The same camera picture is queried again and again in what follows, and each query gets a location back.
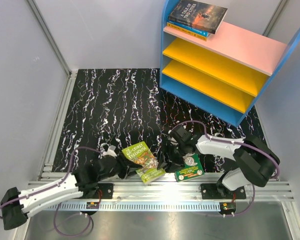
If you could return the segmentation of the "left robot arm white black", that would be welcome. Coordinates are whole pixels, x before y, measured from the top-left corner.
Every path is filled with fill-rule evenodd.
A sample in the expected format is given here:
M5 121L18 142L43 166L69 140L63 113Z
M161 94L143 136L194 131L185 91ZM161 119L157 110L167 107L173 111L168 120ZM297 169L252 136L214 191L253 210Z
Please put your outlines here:
M3 229L8 231L18 228L33 215L64 201L91 199L97 195L100 181L115 175L125 179L130 172L142 167L123 155L106 155L48 184L27 190L12 187L0 201Z

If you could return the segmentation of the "blue 26-Storey Treehouse book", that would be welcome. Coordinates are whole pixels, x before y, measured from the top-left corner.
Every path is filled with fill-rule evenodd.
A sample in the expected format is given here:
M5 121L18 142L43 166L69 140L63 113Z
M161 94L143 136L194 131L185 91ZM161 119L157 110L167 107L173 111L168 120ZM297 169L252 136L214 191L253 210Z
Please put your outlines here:
M182 28L182 29L185 29L185 30L188 30L188 31L191 31L191 32L196 33L198 35L201 35L203 37L208 37L210 35L210 33L207 32L207 31L196 29L196 28L193 28L193 27L190 27L190 26L178 23L178 22L174 22L174 21L171 21L171 20L168 20L166 23L170 24L170 25L177 26L179 28Z

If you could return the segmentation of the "green coin guide book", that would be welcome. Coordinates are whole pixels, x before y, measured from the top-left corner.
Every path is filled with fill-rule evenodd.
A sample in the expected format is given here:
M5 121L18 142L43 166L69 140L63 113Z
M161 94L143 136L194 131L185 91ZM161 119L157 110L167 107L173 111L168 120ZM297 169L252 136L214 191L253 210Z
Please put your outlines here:
M184 158L184 168L174 173L176 181L185 182L204 175L204 169L198 154L186 155Z

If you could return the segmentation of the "green 65-Storey Treehouse book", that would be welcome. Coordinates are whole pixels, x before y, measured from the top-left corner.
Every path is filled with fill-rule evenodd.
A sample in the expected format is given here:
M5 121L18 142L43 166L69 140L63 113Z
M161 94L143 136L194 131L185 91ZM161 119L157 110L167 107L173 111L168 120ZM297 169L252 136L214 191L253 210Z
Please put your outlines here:
M136 173L146 185L166 174L163 168L158 169L159 161L144 141L124 148L122 153L128 160L141 165Z

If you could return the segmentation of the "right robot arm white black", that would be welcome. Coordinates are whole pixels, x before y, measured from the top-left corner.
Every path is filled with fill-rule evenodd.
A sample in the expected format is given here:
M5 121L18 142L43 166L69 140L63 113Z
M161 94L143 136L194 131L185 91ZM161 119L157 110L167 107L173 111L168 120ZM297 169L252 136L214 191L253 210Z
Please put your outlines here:
M186 158L215 155L234 161L237 165L222 174L216 183L202 184L204 199L231 199L249 184L264 187L279 174L279 158L258 137L214 137L206 132L191 133L176 126L168 133L162 146L163 156L158 167L173 173L186 166Z

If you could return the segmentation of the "A Tale of Two Cities book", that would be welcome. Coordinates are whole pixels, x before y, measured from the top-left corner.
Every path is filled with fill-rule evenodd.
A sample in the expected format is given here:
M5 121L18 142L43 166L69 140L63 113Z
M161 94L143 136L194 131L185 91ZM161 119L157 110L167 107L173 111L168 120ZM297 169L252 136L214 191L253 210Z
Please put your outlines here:
M168 15L168 20L196 30L215 34L228 8L199 2L180 0Z

